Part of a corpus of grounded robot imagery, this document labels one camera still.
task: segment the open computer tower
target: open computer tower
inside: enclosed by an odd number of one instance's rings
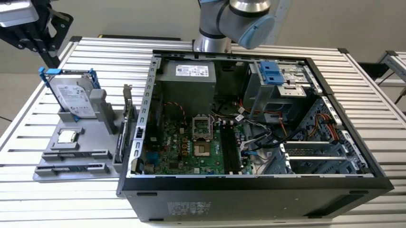
[[[122,164],[141,221],[332,218],[392,189],[299,57],[153,51]]]

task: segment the slotted aluminum table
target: slotted aluminum table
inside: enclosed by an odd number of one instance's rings
[[[191,50],[191,42],[82,38],[61,53],[62,69],[97,71],[106,102],[122,109],[122,84],[130,84],[140,104],[152,49]],[[153,226],[212,227],[406,227],[406,120],[348,54],[332,48],[261,46],[236,54],[311,57],[394,190],[332,220],[181,222]],[[125,199],[114,196],[117,179],[66,183],[32,181],[58,121],[58,106],[40,84],[0,138],[0,227],[136,227],[140,221]]]

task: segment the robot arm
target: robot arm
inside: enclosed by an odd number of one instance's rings
[[[257,47],[273,27],[269,6],[271,0],[200,0],[193,51],[227,53],[231,40],[245,49]]]
[[[0,39],[17,49],[37,52],[49,68],[57,68],[57,50],[73,18],[50,7],[54,0],[0,2]],[[231,40],[245,49],[257,47],[273,27],[268,15],[271,0],[199,0],[201,5],[199,37],[193,51],[231,51]],[[56,34],[49,34],[48,24]]]
[[[56,56],[73,18],[56,12],[52,0],[6,0],[0,2],[0,39],[17,49],[37,52],[49,68],[57,68]],[[56,34],[49,34],[48,24]]]

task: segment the hard disk drive label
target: hard disk drive label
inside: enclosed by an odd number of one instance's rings
[[[84,88],[77,85],[57,85],[56,88],[70,113],[78,117],[94,117]]]

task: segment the power supply label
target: power supply label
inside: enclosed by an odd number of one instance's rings
[[[207,215],[211,202],[168,202],[169,215]]]
[[[77,85],[57,85],[56,89],[72,114],[78,117],[94,117],[84,88]]]
[[[208,77],[208,66],[177,65],[176,76]]]

